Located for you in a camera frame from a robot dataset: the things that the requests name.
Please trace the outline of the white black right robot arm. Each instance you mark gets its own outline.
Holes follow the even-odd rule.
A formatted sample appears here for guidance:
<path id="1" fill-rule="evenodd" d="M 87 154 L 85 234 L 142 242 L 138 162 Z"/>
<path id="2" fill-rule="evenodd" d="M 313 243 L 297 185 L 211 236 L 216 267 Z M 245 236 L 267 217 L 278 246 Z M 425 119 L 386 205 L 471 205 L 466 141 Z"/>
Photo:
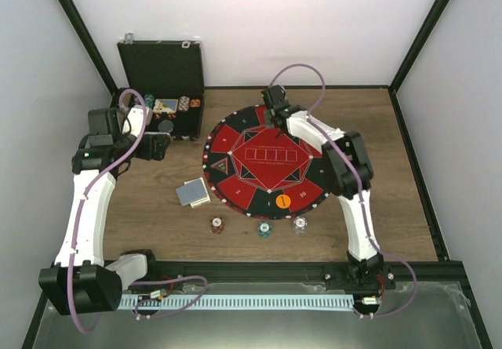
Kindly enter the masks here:
<path id="1" fill-rule="evenodd" d="M 347 228 L 349 281 L 357 288 L 367 288 L 383 270 L 384 259 L 371 217 L 373 167 L 362 136 L 333 128 L 304 107 L 290 104 L 286 91 L 279 85 L 266 88 L 261 96 L 267 124 L 322 154 L 327 190 L 338 198 Z"/>

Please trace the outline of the red black chip stack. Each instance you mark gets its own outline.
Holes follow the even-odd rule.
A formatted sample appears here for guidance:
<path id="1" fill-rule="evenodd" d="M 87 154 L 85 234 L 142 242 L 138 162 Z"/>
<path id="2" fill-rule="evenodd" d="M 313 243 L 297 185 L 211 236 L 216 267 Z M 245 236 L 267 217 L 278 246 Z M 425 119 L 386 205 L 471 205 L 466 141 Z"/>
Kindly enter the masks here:
<path id="1" fill-rule="evenodd" d="M 220 234 L 224 230 L 224 221 L 221 217 L 215 216 L 210 221 L 210 228 L 214 234 Z"/>

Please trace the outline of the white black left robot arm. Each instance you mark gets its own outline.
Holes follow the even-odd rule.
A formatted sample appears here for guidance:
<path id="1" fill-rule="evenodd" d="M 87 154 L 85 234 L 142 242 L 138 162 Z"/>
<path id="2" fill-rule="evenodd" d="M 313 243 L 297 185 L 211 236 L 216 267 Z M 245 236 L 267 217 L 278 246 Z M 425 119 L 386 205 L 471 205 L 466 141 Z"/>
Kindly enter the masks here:
<path id="1" fill-rule="evenodd" d="M 169 138 L 147 134 L 149 107 L 136 105 L 91 110 L 89 131 L 71 160 L 74 196 L 60 251 L 49 268 L 42 269 L 38 284 L 63 316 L 115 311 L 123 291 L 134 282 L 142 289 L 160 280 L 154 253 L 149 249 L 124 252 L 111 264 L 104 261 L 107 210 L 120 168 L 134 158 L 160 161 Z"/>

